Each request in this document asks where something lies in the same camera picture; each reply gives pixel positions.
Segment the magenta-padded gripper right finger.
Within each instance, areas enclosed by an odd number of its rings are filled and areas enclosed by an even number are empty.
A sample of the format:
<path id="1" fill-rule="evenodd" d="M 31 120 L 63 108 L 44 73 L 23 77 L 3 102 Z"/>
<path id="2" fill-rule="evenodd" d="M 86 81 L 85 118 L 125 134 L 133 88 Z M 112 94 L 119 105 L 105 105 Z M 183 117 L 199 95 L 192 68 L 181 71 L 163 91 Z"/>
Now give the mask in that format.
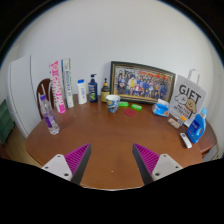
<path id="1" fill-rule="evenodd" d="M 159 155 L 136 143 L 133 144 L 132 153 L 145 185 L 182 169 L 168 154 Z"/>

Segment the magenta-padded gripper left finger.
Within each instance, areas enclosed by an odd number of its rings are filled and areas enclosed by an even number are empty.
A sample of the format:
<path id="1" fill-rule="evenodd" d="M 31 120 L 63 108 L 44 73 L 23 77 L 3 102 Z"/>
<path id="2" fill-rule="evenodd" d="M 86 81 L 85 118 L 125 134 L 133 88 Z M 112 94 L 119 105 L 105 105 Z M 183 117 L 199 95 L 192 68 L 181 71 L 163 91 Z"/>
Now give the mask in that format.
<path id="1" fill-rule="evenodd" d="M 42 169 L 79 185 L 90 155 L 91 145 L 85 144 L 66 155 L 55 155 Z"/>

